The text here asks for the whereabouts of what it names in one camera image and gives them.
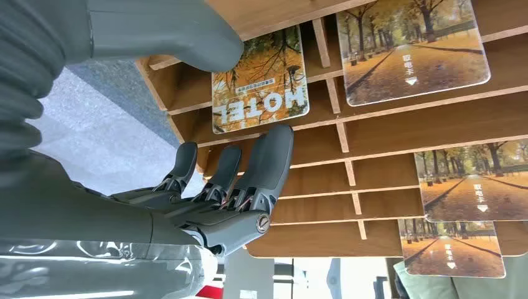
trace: green clothing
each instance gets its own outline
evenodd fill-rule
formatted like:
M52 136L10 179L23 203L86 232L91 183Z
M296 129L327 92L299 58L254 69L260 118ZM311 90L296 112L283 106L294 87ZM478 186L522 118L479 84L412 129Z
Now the green clothing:
M394 265L410 299L526 299L528 254L504 257L506 277L469 278L409 275L403 262Z

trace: wooden divider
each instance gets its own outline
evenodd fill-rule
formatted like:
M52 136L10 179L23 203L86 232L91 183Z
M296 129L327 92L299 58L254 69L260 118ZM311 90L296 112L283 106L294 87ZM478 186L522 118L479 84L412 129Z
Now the wooden divider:
M355 161L354 174L350 186L344 163L291 169L279 199L418 187L412 154Z
M503 255L528 252L528 229L521 221L496 222ZM362 240L357 222L273 225L247 245L254 257L401 257L396 220L365 221Z
M280 201L271 215L271 224L315 224L423 216L418 188L365 192L357 197L360 214L356 212L351 194Z

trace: red object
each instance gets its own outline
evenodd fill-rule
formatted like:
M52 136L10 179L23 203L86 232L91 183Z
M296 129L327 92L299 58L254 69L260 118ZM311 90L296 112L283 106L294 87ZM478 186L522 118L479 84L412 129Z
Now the red object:
M222 299L224 295L223 288L211 287L210 285L204 286L204 288L196 294L198 297L206 297L210 299Z

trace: floor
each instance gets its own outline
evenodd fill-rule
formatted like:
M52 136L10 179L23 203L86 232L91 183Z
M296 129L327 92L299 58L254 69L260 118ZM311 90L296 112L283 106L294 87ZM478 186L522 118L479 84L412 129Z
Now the floor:
M70 178L103 194L155 186L174 166L179 142L132 60L88 62L65 69L43 98L34 148ZM194 173L183 196L197 194Z

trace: tree trunk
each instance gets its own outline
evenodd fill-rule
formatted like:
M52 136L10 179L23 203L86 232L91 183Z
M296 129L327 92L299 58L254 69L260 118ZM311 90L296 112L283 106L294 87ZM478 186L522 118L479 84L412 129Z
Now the tree trunk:
M466 174L466 168L464 167L464 163L460 159L456 160L456 165L458 167L458 174Z
M423 178L427 179L427 161L425 161L425 152L423 153L423 156L422 156L422 159L423 159L423 171L424 171L424 175L423 175Z
M456 167L455 159L451 158L451 166L453 167L453 173L458 173L458 168Z
M416 33L416 38L421 42L422 41L422 31L420 30L420 25L413 24L414 31Z
M427 226L425 226L425 220L423 220L423 218L422 218L422 227L423 227L423 234L425 234L425 235L428 234L427 233Z
M350 55L352 55L352 41L350 40L350 24L348 23L349 18L346 19L346 26L347 26L347 41L348 41L348 55L350 58Z
M499 160L499 155L497 154L499 147L495 143L488 143L486 145L488 146L489 153L491 154L491 159L493 161L493 171L495 172L495 176L504 176L504 173L502 173L501 161Z
M447 175L449 175L451 173L451 171L449 171L449 162L447 161L447 151L445 149L442 150L442 156L444 156L444 164L446 166L446 170L447 170Z
M420 11L423 14L423 22L425 23L425 36L427 42L436 42L435 30L433 29L433 20L431 20L431 11L425 7L421 7Z
M460 234L462 235L462 239L469 239L468 231L466 230L466 223L460 222Z
M381 29L378 29L378 36L379 36L379 39L380 39L380 47L385 47L385 44L383 43L383 33L382 33Z
M487 158L484 158L484 168L486 168L486 174L489 174L489 160Z
M378 48L376 45L376 30L374 29L374 23L372 21L374 18L372 16L369 16L369 25L370 25L370 34L372 35L372 43L374 45L374 49Z
M416 218L413 218L413 241L418 242L418 232L416 230Z
M436 150L435 149L433 150L433 161L434 161L434 164L435 164L435 183L436 184L441 184L442 181L440 181L440 177L438 175L438 158L436 157Z
M359 61L367 61L365 58L365 42L363 40L363 15L356 19L359 28Z
M408 230L407 230L407 219L404 219L403 223L405 224L405 238L409 239L409 233L408 233Z
M455 237L458 235L458 228L456 227L456 222L453 222L453 232L455 233Z

